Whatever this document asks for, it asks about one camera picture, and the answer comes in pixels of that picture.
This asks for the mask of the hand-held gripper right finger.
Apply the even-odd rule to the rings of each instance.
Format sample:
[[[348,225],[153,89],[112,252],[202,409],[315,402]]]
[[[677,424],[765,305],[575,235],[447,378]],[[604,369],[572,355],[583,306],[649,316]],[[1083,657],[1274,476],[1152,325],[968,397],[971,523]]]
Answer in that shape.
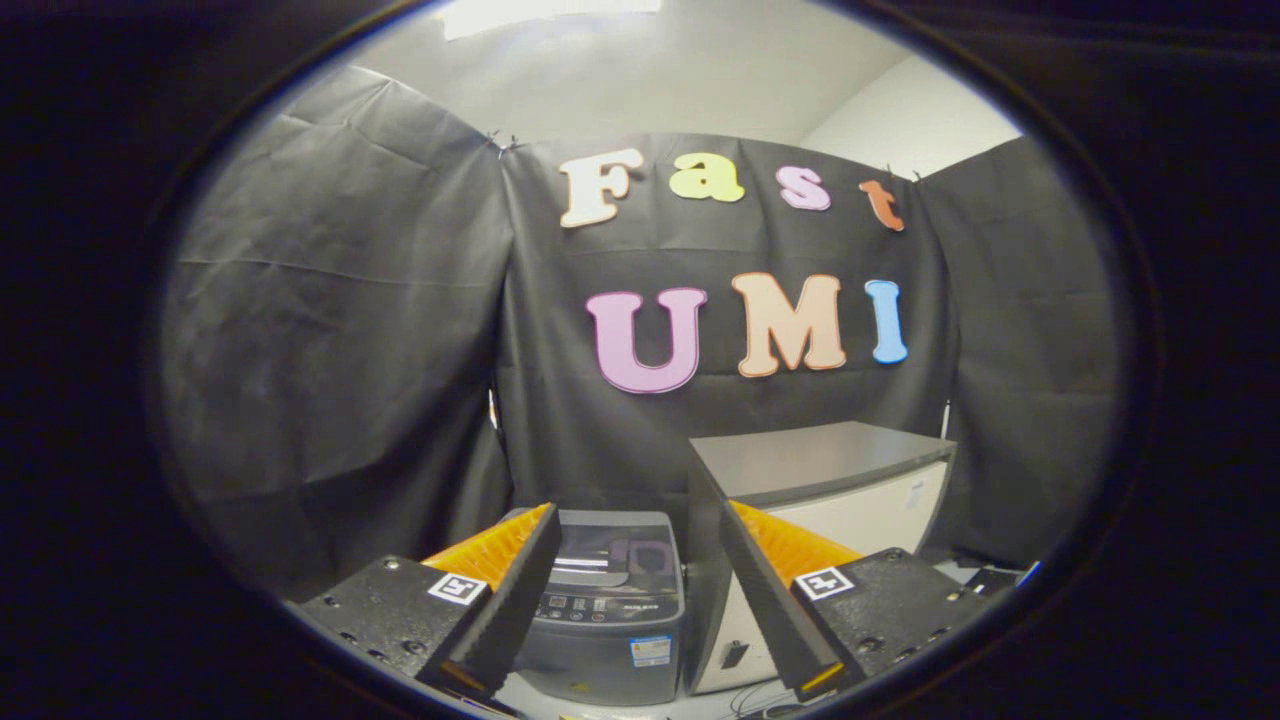
[[[722,505],[719,542],[778,678],[800,701],[887,673],[989,606],[906,550],[861,555],[733,500]]]

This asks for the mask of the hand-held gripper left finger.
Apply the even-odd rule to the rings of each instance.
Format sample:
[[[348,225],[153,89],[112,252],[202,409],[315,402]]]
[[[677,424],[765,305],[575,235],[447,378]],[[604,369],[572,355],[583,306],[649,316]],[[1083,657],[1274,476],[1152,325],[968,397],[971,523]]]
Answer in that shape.
[[[488,701],[511,674],[550,579],[558,511],[513,511],[429,559],[381,556],[291,609],[380,667]]]

